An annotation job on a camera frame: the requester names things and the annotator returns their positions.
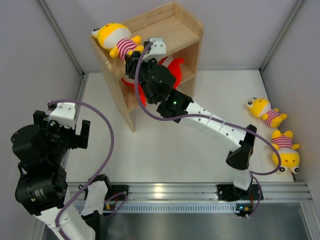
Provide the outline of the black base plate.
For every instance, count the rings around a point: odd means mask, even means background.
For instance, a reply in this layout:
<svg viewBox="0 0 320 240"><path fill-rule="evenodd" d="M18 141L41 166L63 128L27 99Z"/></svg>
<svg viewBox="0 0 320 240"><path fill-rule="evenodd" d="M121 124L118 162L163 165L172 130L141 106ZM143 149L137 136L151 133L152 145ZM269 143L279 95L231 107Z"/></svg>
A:
<svg viewBox="0 0 320 240"><path fill-rule="evenodd" d="M227 202L264 199L257 184L252 184L248 190L237 188L233 184L218 184L217 194L219 200Z"/></svg>
<svg viewBox="0 0 320 240"><path fill-rule="evenodd" d="M105 200L111 199L111 201L123 201L125 196L120 193L129 193L129 185L127 184L112 184L108 189L108 192L105 196Z"/></svg>

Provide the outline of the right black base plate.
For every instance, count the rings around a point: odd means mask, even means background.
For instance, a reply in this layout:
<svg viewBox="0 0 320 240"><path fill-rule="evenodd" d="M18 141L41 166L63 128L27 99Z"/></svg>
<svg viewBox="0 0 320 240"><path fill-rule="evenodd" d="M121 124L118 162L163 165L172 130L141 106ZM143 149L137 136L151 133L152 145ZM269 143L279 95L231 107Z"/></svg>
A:
<svg viewBox="0 0 320 240"><path fill-rule="evenodd" d="M248 190L237 188L233 184L218 184L217 194L219 200L227 202L264 199L257 184L252 184Z"/></svg>

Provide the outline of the red shark plush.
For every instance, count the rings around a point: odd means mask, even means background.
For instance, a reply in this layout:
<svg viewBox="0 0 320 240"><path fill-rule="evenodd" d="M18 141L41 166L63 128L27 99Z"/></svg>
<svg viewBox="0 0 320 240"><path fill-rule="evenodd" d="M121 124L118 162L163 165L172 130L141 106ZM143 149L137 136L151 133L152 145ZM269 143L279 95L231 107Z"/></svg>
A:
<svg viewBox="0 0 320 240"><path fill-rule="evenodd" d="M135 84L133 82L127 81L127 79L128 79L127 77L122 77L121 82L126 87L129 87L135 91ZM146 99L146 96L145 96L140 84L138 85L138 93L139 93L139 97L140 97L142 104L146 107L147 106L147 99Z"/></svg>
<svg viewBox="0 0 320 240"><path fill-rule="evenodd" d="M173 85L174 89L176 89L182 81L181 65L184 63L184 59L180 57L175 58L173 54L164 57L159 61L159 64L167 67L170 73L175 77L175 83Z"/></svg>

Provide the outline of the wooden two-tier shelf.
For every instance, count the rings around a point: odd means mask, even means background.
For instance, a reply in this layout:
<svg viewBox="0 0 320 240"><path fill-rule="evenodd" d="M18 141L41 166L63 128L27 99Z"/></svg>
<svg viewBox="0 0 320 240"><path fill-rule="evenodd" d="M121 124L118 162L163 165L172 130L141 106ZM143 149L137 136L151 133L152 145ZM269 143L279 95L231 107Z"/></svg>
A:
<svg viewBox="0 0 320 240"><path fill-rule="evenodd" d="M128 18L123 24L134 36L141 36L144 41L152 37L163 38L167 55L184 59L179 88L184 94L193 97L204 33L202 22L178 3L170 2ZM135 124L130 112L139 103L134 90L121 81L125 76L125 66L118 58L111 58L94 37L91 36L89 41L113 101L130 130L134 132Z"/></svg>

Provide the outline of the aluminium mounting rail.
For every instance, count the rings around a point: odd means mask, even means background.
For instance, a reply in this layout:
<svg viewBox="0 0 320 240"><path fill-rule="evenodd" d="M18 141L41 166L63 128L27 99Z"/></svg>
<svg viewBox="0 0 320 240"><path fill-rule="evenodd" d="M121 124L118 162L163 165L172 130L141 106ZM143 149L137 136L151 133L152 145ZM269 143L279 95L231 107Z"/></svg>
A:
<svg viewBox="0 0 320 240"><path fill-rule="evenodd" d="M127 183L132 201L217 201L218 184L203 183ZM262 182L262 194L270 202L307 202L312 195L304 182Z"/></svg>

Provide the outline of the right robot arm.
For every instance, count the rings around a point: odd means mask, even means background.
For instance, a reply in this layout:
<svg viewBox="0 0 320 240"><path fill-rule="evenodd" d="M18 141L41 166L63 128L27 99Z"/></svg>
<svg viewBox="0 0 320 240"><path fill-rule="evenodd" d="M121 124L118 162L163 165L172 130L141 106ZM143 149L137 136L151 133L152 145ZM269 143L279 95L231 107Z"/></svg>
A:
<svg viewBox="0 0 320 240"><path fill-rule="evenodd" d="M133 88L142 110L161 122L176 122L191 127L218 140L228 149L226 164L231 168L232 184L222 188L226 201L244 199L252 192L253 175L250 158L257 135L253 125L242 127L229 123L205 110L190 96L177 89L182 77L181 58L165 65L155 58L144 59L138 51L125 55L125 75L132 79Z"/></svg>

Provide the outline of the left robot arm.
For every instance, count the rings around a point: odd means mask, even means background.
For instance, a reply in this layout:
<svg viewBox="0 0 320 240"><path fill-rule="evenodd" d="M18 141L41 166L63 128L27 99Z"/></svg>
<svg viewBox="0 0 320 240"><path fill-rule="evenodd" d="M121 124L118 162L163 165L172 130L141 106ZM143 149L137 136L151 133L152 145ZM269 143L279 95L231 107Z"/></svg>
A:
<svg viewBox="0 0 320 240"><path fill-rule="evenodd" d="M90 121L83 120L80 134L75 129L50 120L40 110L33 113L33 124L17 130L11 137L12 151L18 157L20 177L15 199L52 229L59 239L105 240L108 235L107 219L103 215L105 200L113 194L113 187L105 174L94 178L85 191L85 207L78 213L70 205L59 222L55 219L70 199L67 173L62 161L69 149L88 147Z"/></svg>

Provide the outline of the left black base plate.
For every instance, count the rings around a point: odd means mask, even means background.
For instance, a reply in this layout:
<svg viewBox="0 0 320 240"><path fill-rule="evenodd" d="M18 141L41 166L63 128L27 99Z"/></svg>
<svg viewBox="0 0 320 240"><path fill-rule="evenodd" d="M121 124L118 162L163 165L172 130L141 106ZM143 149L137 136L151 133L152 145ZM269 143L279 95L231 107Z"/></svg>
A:
<svg viewBox="0 0 320 240"><path fill-rule="evenodd" d="M108 192L105 196L105 200L111 199L111 201L123 201L125 196L120 193L129 193L129 185L127 184L112 184L108 189Z"/></svg>

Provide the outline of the yellow plush toy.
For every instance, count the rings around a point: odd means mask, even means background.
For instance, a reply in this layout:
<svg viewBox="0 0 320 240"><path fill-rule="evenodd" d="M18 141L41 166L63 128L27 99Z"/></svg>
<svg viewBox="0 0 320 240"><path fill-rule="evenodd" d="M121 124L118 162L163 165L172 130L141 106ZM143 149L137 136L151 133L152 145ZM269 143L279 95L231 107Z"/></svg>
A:
<svg viewBox="0 0 320 240"><path fill-rule="evenodd" d="M279 127L288 118L286 113L280 113L279 108L272 108L265 98L253 97L246 103L246 107L254 117L263 120L270 128Z"/></svg>
<svg viewBox="0 0 320 240"><path fill-rule="evenodd" d="M109 51L111 58L119 58L124 65L126 56L130 57L133 52L142 53L144 50L144 46L141 45L142 37L132 37L129 28L121 23L110 22L101 28L94 28L91 35L103 49Z"/></svg>
<svg viewBox="0 0 320 240"><path fill-rule="evenodd" d="M291 130L281 132L274 130L271 135L271 143L277 150L281 164L278 169L279 172L289 170L292 174L300 172L300 155L297 150L300 148L299 143L293 142L294 134Z"/></svg>

